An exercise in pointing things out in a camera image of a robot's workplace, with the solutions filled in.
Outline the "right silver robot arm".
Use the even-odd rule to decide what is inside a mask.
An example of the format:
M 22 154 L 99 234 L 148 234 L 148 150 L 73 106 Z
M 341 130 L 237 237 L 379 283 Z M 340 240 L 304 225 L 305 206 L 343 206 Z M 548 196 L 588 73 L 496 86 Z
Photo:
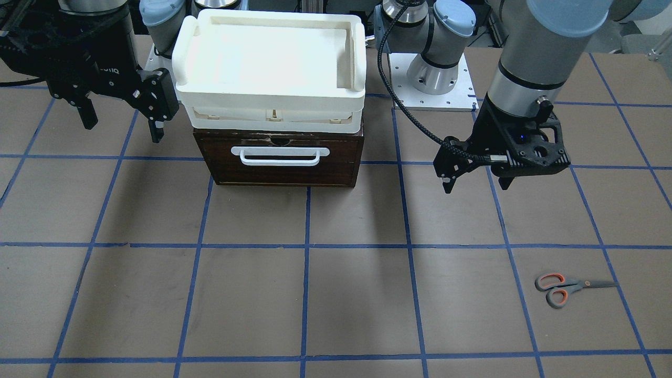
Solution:
M 142 69 L 128 1 L 3 1 L 2 61 L 46 81 L 50 95 L 98 124 L 90 93 L 124 100 L 148 119 L 153 143 L 179 103 L 170 72 Z

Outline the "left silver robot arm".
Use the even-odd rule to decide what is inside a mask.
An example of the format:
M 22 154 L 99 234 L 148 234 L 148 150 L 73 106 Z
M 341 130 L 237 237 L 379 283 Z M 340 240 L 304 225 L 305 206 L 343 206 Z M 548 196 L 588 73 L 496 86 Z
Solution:
M 408 110 L 382 67 L 384 53 L 415 55 L 406 74 L 411 86 L 432 96 L 451 91 L 459 61 L 476 26 L 462 1 L 383 1 L 374 9 L 377 69 L 399 109 L 439 144 L 434 170 L 446 193 L 461 175 L 490 166 L 506 190 L 516 177 L 553 175 L 571 161 L 553 103 L 591 36 L 607 21 L 655 17 L 668 1 L 490 1 L 506 28 L 497 71 L 472 134 L 439 138 Z

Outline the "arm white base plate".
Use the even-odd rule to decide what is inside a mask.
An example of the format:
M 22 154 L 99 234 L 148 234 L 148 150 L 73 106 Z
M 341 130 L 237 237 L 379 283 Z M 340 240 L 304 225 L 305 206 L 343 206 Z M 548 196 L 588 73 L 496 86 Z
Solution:
M 410 110 L 473 111 L 477 94 L 466 57 L 448 69 L 429 65 L 419 54 L 389 54 L 390 84 Z

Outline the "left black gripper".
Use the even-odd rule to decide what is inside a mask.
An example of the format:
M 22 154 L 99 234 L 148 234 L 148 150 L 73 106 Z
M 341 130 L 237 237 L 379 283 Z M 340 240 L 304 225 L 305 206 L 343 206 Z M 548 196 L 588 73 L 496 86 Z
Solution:
M 553 142 L 545 131 L 553 129 L 553 103 L 548 98 L 533 102 L 532 115 L 509 114 L 485 98 L 469 136 L 469 153 L 490 158 L 497 170 L 549 170 L 553 165 Z M 457 177 L 476 169 L 474 162 L 439 148 L 434 170 L 446 194 L 454 188 Z M 507 191 L 514 177 L 498 177 L 502 191 Z

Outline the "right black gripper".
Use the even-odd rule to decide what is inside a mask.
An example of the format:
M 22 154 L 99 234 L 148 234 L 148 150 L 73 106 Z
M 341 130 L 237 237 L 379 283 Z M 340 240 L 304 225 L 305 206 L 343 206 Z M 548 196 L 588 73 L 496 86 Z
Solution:
M 98 124 L 90 91 L 116 98 L 132 96 L 147 119 L 153 143 L 164 137 L 179 102 L 166 68 L 141 71 L 134 52 L 130 11 L 101 15 L 27 9 L 2 37 L 2 60 L 15 72 L 43 78 L 50 95 L 77 109 L 85 129 Z

